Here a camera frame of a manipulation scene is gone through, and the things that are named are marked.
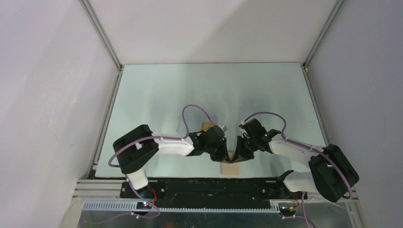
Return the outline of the tan leather card holder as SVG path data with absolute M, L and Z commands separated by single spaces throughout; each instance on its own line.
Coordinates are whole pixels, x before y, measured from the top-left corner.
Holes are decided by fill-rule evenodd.
M 240 174 L 239 163 L 221 163 L 220 164 L 221 175 L 238 176 Z

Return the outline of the clear plastic card box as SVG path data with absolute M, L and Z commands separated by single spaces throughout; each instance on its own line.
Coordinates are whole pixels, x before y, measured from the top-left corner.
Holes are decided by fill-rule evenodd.
M 191 133 L 203 130 L 206 124 L 211 126 L 211 122 L 204 114 L 185 114 L 185 120 Z M 178 116 L 176 132 L 181 135 L 184 135 L 187 132 L 181 114 Z

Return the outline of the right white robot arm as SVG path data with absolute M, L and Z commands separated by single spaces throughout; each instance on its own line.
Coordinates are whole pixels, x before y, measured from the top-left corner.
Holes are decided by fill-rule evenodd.
M 330 202 L 338 202 L 360 177 L 340 147 L 326 147 L 304 143 L 284 135 L 276 129 L 266 130 L 253 118 L 239 125 L 235 158 L 252 159 L 256 151 L 288 157 L 305 166 L 307 171 L 288 170 L 276 179 L 277 194 L 284 199 L 295 192 L 318 193 Z

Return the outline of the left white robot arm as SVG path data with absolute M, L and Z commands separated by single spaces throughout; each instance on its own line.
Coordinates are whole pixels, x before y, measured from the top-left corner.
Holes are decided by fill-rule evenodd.
M 156 135 L 148 125 L 142 124 L 113 142 L 114 155 L 108 164 L 117 159 L 121 173 L 132 184 L 132 192 L 139 198 L 148 196 L 150 184 L 144 170 L 155 155 L 178 154 L 200 156 L 207 153 L 213 161 L 222 161 L 227 153 L 225 125 L 214 125 L 206 131 L 187 133 L 184 137 Z

